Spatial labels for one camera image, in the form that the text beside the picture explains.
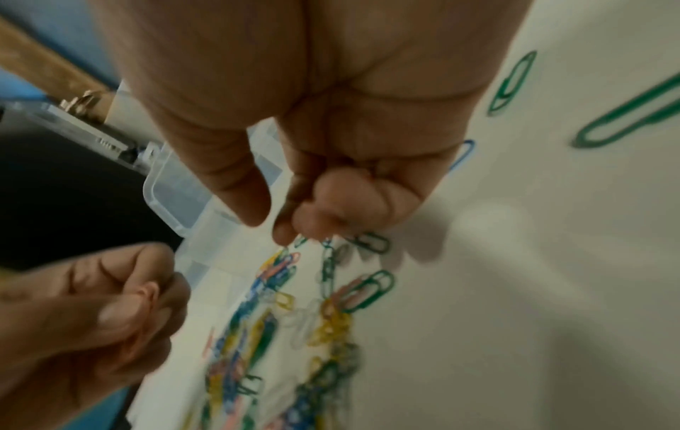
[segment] wooden edge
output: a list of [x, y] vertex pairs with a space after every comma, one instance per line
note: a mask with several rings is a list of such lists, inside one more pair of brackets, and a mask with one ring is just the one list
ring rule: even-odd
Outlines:
[[[110, 92], [108, 86], [46, 48], [14, 24], [0, 17], [0, 67], [57, 100], [72, 100], [87, 90]], [[103, 97], [92, 116], [103, 122], [112, 97]]]

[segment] black surface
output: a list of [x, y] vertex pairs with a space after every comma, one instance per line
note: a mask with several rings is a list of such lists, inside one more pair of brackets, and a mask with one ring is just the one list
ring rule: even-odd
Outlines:
[[181, 238], [146, 205], [144, 176], [7, 111], [0, 123], [0, 266], [25, 270]]

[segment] hand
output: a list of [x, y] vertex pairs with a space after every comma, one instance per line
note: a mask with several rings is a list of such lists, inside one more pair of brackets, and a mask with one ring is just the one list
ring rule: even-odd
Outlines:
[[531, 0], [91, 0], [133, 93], [241, 220], [270, 210], [246, 127], [294, 173], [273, 236], [387, 227], [446, 174]]
[[[133, 293], [148, 283], [160, 286], [153, 310]], [[172, 251], [158, 244], [81, 257], [0, 285], [0, 427], [57, 429], [140, 381], [166, 360], [188, 298]], [[138, 348], [121, 354], [140, 330]]]

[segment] pile of paper clips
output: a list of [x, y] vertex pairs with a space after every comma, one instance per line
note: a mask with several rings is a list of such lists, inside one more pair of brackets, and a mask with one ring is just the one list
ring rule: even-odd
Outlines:
[[[244, 301], [231, 318], [224, 334], [217, 339], [213, 358], [205, 376], [207, 398], [201, 411], [200, 428], [209, 430], [213, 418], [225, 413], [229, 418], [225, 428], [236, 428], [228, 420], [237, 419], [243, 396], [251, 402], [243, 414], [241, 430], [255, 430], [258, 419], [259, 395], [264, 391], [264, 381], [251, 372], [262, 359], [277, 330], [291, 327], [281, 324], [287, 317], [297, 325], [291, 346], [329, 348], [328, 359], [315, 356], [310, 364], [309, 379], [294, 389], [292, 404], [282, 414], [273, 417], [264, 427], [267, 430], [323, 429], [325, 419], [334, 419], [337, 392], [347, 384], [360, 364], [360, 349], [353, 342], [351, 329], [353, 314], [366, 309], [395, 286], [395, 277], [386, 270], [363, 275], [348, 285], [335, 290], [335, 271], [351, 245], [376, 254], [390, 250], [390, 241], [374, 233], [347, 238], [347, 242], [334, 248], [332, 241], [322, 242], [322, 267], [319, 287], [323, 300], [313, 300], [305, 311], [296, 311], [295, 298], [280, 292], [296, 273], [300, 253], [283, 248], [265, 261], [256, 274]], [[298, 237], [293, 246], [301, 247], [307, 240]], [[266, 309], [251, 322], [251, 316], [260, 304]]]

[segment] clear plastic box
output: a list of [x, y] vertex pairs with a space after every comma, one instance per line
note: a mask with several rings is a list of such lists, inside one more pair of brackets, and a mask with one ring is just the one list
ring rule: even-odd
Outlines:
[[244, 226], [184, 166], [169, 145], [163, 146], [144, 183], [144, 199], [149, 207], [185, 238], [177, 252], [177, 265], [178, 270], [192, 273], [192, 285], [208, 268], [252, 278], [261, 262], [276, 250], [271, 227], [290, 171], [273, 120], [252, 127], [249, 136], [255, 162], [273, 196], [272, 213], [260, 227]]

